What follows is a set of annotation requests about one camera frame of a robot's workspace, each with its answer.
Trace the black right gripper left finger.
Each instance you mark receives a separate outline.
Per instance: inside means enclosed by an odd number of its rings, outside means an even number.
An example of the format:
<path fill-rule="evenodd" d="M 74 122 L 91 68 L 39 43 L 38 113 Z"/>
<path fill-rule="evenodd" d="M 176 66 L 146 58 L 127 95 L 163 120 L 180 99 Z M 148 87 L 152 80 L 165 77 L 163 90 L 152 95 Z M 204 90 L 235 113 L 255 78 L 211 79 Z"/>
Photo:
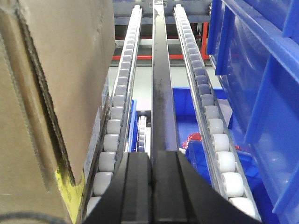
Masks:
<path fill-rule="evenodd" d="M 150 224 L 151 174 L 146 153 L 124 153 L 112 182 L 83 223 Z"/>

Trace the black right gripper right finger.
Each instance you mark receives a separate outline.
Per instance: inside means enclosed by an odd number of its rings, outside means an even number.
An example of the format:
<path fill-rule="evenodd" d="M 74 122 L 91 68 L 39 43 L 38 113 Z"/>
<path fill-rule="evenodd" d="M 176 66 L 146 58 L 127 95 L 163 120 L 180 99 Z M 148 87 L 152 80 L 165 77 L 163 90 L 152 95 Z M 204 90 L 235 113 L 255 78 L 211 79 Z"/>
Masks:
<path fill-rule="evenodd" d="M 206 182 L 178 151 L 158 151 L 153 164 L 155 224 L 257 224 Z"/>

